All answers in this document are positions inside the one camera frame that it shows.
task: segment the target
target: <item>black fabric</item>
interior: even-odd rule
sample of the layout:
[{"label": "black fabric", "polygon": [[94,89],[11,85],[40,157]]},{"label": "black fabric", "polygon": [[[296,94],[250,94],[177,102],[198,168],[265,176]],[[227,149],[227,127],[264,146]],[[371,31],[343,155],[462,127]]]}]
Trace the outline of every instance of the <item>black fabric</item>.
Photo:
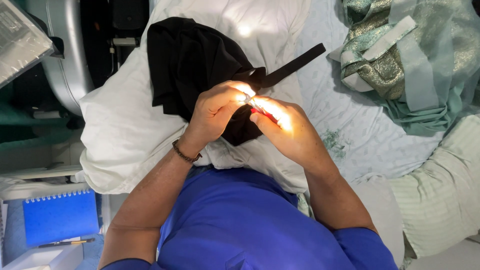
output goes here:
[{"label": "black fabric", "polygon": [[[153,85],[152,106],[163,113],[190,121],[200,93],[227,80],[242,81],[258,92],[274,86],[325,52],[323,44],[266,75],[254,68],[240,46],[217,30],[193,19],[170,17],[152,24],[147,32],[147,53]],[[255,139],[262,132],[249,120],[250,105],[244,105],[228,122],[222,137],[233,146]]]}]

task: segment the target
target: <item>black strap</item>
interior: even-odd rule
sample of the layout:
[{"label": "black strap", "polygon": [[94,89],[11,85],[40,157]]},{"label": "black strap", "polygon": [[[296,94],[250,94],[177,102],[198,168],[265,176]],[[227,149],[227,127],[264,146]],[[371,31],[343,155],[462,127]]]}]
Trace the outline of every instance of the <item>black strap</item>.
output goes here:
[{"label": "black strap", "polygon": [[299,70],[301,67],[308,64],[310,61],[317,58],[317,56],[321,55],[325,51],[326,50],[323,43],[315,45],[306,53],[300,55],[299,57],[290,61],[288,64],[265,76],[265,78],[263,78],[262,80],[261,87],[267,88],[278,84],[281,80],[285,79],[290,74]]}]

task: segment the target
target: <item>brown bracelet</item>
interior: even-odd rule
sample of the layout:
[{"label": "brown bracelet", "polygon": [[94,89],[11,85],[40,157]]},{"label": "brown bracelet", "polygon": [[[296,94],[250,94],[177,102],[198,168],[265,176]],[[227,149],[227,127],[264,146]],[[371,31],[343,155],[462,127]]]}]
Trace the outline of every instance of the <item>brown bracelet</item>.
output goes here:
[{"label": "brown bracelet", "polygon": [[191,159],[191,158],[183,155],[183,154],[180,152],[180,150],[179,150],[179,148],[178,148],[178,146],[177,146],[177,142],[178,142],[178,140],[176,140],[176,141],[174,141],[174,142],[172,143],[172,145],[173,145],[173,150],[175,150],[175,152],[176,152],[182,159],[184,159],[184,160],[186,160],[186,161],[188,161],[188,162],[190,162],[190,163],[194,163],[194,162],[197,161],[199,158],[203,158],[202,155],[200,155],[200,153],[198,153],[197,157],[194,158],[194,159]]}]

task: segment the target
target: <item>fingernail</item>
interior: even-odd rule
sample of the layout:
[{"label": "fingernail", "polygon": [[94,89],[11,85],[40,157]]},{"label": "fingernail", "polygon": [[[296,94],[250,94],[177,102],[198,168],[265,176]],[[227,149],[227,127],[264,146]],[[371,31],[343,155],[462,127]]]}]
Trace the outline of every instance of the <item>fingernail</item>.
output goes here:
[{"label": "fingernail", "polygon": [[256,113],[252,113],[252,115],[250,115],[250,121],[256,123],[257,119],[258,119],[258,115]]}]

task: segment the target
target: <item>spiral binding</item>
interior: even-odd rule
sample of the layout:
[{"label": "spiral binding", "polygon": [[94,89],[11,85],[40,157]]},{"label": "spiral binding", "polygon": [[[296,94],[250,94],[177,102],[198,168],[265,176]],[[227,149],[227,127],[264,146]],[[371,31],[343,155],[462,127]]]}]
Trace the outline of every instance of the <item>spiral binding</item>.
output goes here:
[{"label": "spiral binding", "polygon": [[58,194],[54,194],[54,195],[48,195],[48,196],[42,196],[42,197],[33,197],[33,198],[28,198],[25,200],[25,203],[34,203],[34,202],[39,202],[39,201],[46,201],[46,200],[51,200],[51,199],[56,199],[56,198],[62,198],[62,196],[65,198],[65,197],[71,197],[71,196],[77,196],[77,195],[80,195],[80,194],[87,194],[87,193],[90,193],[90,189],[89,188],[86,188],[86,189],[83,189],[83,190],[76,190],[76,191],[73,191],[73,192],[64,192],[64,193],[58,193]]}]

